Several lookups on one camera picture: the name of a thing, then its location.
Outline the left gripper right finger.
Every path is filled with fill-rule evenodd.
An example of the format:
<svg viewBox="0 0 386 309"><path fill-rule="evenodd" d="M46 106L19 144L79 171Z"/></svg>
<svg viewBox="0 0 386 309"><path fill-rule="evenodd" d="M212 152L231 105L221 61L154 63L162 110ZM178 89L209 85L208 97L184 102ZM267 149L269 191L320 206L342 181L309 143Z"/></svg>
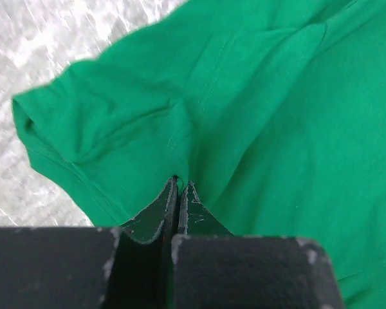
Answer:
<svg viewBox="0 0 386 309"><path fill-rule="evenodd" d="M343 308L327 252L309 238L234 236L201 203L181 197L171 243L175 308Z"/></svg>

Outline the green t-shirt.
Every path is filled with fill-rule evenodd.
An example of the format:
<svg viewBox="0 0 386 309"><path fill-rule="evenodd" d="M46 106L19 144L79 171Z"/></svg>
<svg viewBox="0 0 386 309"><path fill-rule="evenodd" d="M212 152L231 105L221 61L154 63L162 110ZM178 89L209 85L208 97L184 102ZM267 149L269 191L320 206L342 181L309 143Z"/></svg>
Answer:
<svg viewBox="0 0 386 309"><path fill-rule="evenodd" d="M316 239L348 308L386 308L386 1L188 1L12 109L95 225L177 176L236 234Z"/></svg>

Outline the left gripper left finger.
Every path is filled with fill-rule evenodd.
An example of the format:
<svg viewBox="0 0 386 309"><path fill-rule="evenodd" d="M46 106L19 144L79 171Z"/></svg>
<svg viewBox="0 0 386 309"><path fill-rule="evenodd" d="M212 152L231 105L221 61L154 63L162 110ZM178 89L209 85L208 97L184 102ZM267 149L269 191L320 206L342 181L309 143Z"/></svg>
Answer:
<svg viewBox="0 0 386 309"><path fill-rule="evenodd" d="M0 308L165 308L178 186L119 227L0 227Z"/></svg>

